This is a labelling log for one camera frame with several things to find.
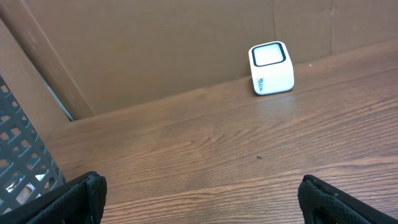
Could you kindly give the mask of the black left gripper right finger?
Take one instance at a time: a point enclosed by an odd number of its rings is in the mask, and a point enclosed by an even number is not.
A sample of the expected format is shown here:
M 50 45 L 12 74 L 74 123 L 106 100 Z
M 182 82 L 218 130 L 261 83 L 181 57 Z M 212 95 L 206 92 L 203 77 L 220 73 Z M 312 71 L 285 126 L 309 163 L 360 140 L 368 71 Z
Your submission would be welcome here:
M 397 224 L 397 219 L 314 175 L 303 177 L 297 197 L 305 224 Z

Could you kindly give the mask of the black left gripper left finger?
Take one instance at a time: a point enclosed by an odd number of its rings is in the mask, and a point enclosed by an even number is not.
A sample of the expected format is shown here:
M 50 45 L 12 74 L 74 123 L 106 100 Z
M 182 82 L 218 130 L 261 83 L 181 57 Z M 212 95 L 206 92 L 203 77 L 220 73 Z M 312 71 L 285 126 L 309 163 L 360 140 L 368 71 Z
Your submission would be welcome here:
M 100 223 L 106 204 L 106 178 L 87 172 L 49 193 L 1 215 L 1 224 Z

